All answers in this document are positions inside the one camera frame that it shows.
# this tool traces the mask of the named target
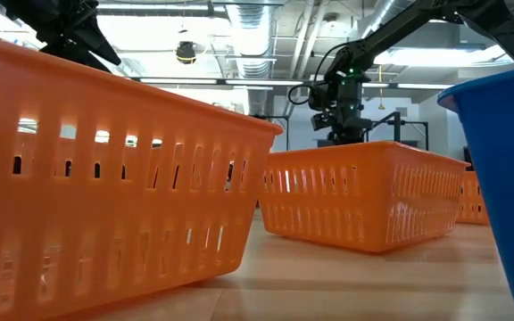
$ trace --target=wall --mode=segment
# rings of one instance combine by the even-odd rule
[[[447,111],[447,137],[449,151],[447,156],[456,160],[464,160],[463,147],[468,145],[463,132],[463,126],[460,122],[460,117],[453,111]]]
[[[447,112],[436,101],[437,96],[433,96],[419,105],[419,119],[429,123],[429,150],[447,155],[449,153]]]
[[[419,105],[419,118],[429,122],[431,152],[463,160],[463,147],[467,145],[467,140],[455,112],[438,105],[435,95]]]
[[[275,111],[282,111],[285,107],[285,97],[275,97]],[[364,111],[362,117],[372,120],[380,120],[387,116],[390,112],[395,111],[397,107],[407,107],[408,117],[406,120],[419,120],[419,107],[416,104],[411,103],[410,98],[384,98],[383,105],[384,110],[379,110],[380,105],[379,98],[375,98],[369,102],[364,102]],[[289,124],[289,140],[290,150],[302,150],[317,147],[317,139],[326,139],[330,128],[324,128],[319,131],[312,129],[311,117],[316,112],[308,108],[308,105],[296,106],[293,112],[293,116],[290,119]],[[381,125],[375,128],[369,135],[370,141],[380,140],[393,140],[394,139],[394,128],[388,125]],[[414,140],[421,142],[420,147],[424,146],[424,137],[411,125],[402,126],[402,140]],[[277,136],[272,152],[283,152],[286,150],[286,134]]]

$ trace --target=ceiling light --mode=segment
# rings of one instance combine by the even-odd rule
[[[119,9],[119,10],[207,10],[207,5],[188,5],[183,4],[102,4],[99,3],[98,10],[101,9]],[[216,12],[225,12],[223,6],[213,8]]]
[[[362,84],[364,88],[388,88],[390,84],[382,84],[382,83],[366,83]]]
[[[432,85],[432,84],[398,84],[400,89],[435,89],[443,90],[453,85]]]
[[[243,56],[226,56],[226,60],[235,60],[235,61],[252,61],[252,62],[276,62],[277,58],[267,58],[267,57],[243,57]]]
[[[267,80],[267,79],[231,79],[226,80],[228,85],[239,86],[297,86],[302,85],[302,81],[297,80]]]
[[[374,63],[412,67],[465,67],[480,62],[476,53],[464,49],[401,48],[379,54]]]
[[[215,85],[215,79],[202,78],[141,78],[141,82],[146,84],[178,84],[178,85]]]
[[[233,86],[233,89],[247,89],[247,90],[273,90],[272,86]]]

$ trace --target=ceiling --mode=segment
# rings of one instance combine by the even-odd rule
[[[272,63],[270,77],[274,79],[300,78],[310,79],[317,69],[320,58],[334,45],[352,40],[365,21],[375,9],[377,0],[322,0],[314,3],[311,18],[306,23],[306,6],[312,0],[224,0],[214,1],[215,13],[208,17],[205,2],[185,2],[171,4],[167,1],[135,2],[101,0],[98,22],[102,32],[118,52],[123,64],[111,66],[112,72],[120,76],[132,78],[238,78],[238,61],[262,61]],[[232,27],[228,19],[225,3],[255,4],[269,3],[273,5],[273,24],[270,39],[270,50],[261,57],[240,56],[236,47],[240,42],[247,46],[257,42],[256,37],[237,37],[238,30]],[[304,42],[299,54],[295,48],[299,45],[301,30]],[[28,26],[7,20],[0,14],[0,37],[33,48],[41,47],[35,34]],[[180,41],[196,43],[197,60],[192,65],[180,63],[175,56],[175,49]],[[408,58],[421,54],[422,57],[436,56],[441,61],[442,54],[472,51],[483,52],[495,45],[474,31],[459,25],[430,22],[425,27],[405,38],[393,50],[378,56],[379,66],[369,70],[369,76],[376,81],[399,82],[410,84],[455,84],[461,81],[482,77],[488,74],[514,68],[511,61],[497,61],[490,66],[461,67],[457,65],[433,66],[436,62],[423,63],[423,59],[415,62],[402,61],[400,56]],[[320,74],[331,63],[332,55],[320,69]],[[297,64],[295,73],[290,74],[292,64]],[[286,88],[272,88],[274,95],[285,95]],[[205,89],[188,91],[171,89],[183,95],[208,103],[229,105],[231,109],[248,112],[246,99],[240,98],[247,90]],[[386,89],[387,97],[406,97],[413,103],[419,103],[434,95],[434,90],[399,90]],[[380,96],[380,90],[366,88],[365,98],[370,100]],[[279,114],[285,108],[274,108],[272,113]]]

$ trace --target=basket rim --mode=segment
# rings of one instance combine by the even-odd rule
[[[437,154],[437,153],[434,153],[434,152],[429,152],[429,151],[424,151],[424,150],[420,150],[419,148],[415,148],[415,147],[411,147],[411,146],[408,146],[407,144],[402,144],[402,143],[398,143],[398,142],[392,142],[392,141],[379,141],[379,142],[368,142],[368,143],[359,143],[359,144],[345,144],[345,145],[337,145],[337,146],[327,146],[327,147],[322,147],[322,148],[312,148],[312,149],[307,149],[307,150],[299,150],[299,151],[287,151],[287,152],[272,152],[269,157],[270,158],[273,158],[275,157],[275,155],[295,155],[295,154],[309,154],[309,153],[313,153],[313,152],[318,152],[318,150],[335,150],[335,149],[354,149],[354,148],[358,148],[359,145],[363,145],[363,146],[366,146],[366,145],[372,145],[372,146],[376,146],[376,145],[383,145],[383,146],[388,146],[388,147],[392,147],[392,148],[402,148],[402,149],[407,149],[407,150],[411,150],[413,152],[418,152],[418,153],[421,153],[421,154],[424,154],[426,156],[429,156],[429,157],[433,157],[435,159],[441,159],[442,161],[451,161],[453,163],[457,163],[461,166],[465,166],[465,167],[468,167],[470,166],[471,164],[465,162],[465,161],[462,161],[462,160],[455,160],[451,157],[447,157],[447,156],[443,156],[443,155],[440,155],[440,154]]]

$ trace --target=ceiling pipe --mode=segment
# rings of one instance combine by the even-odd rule
[[[393,17],[400,14],[415,0],[378,0],[374,6],[374,12],[368,17],[369,22],[366,28],[359,32],[359,38],[366,37],[370,32],[374,32],[380,28],[380,25],[386,24]],[[514,13],[514,4],[507,4],[509,10]]]
[[[311,52],[312,48],[314,47],[314,43],[317,40],[317,37],[319,36],[320,25],[322,25],[322,21],[325,16],[325,12],[327,11],[327,6],[329,2],[330,0],[322,0],[320,2],[319,10],[317,12],[317,19],[314,22],[311,36],[309,37],[309,41],[307,42],[306,48],[304,49],[303,60],[301,61],[301,66],[299,66],[297,78],[302,78],[304,75],[304,70],[306,69],[307,63],[309,62],[309,58],[311,57]]]
[[[296,45],[294,46],[293,59],[291,60],[291,69],[289,70],[288,77],[292,78],[296,70],[296,65],[301,58],[301,51],[304,45],[304,39],[307,36],[309,30],[309,22],[311,21],[312,8],[314,7],[314,0],[306,0],[303,13],[303,24],[299,31],[299,36],[296,39]]]
[[[183,18],[218,18],[228,20],[228,13],[223,6],[216,6],[213,11],[202,5],[164,5],[163,3],[140,7],[136,4],[102,4],[97,7],[98,15],[125,17],[183,17]]]
[[[234,29],[234,47],[238,56],[263,57],[271,55],[274,8],[265,5],[240,4],[226,6]],[[236,60],[240,78],[270,78],[272,61]],[[249,112],[252,115],[271,114],[272,93],[247,90]]]

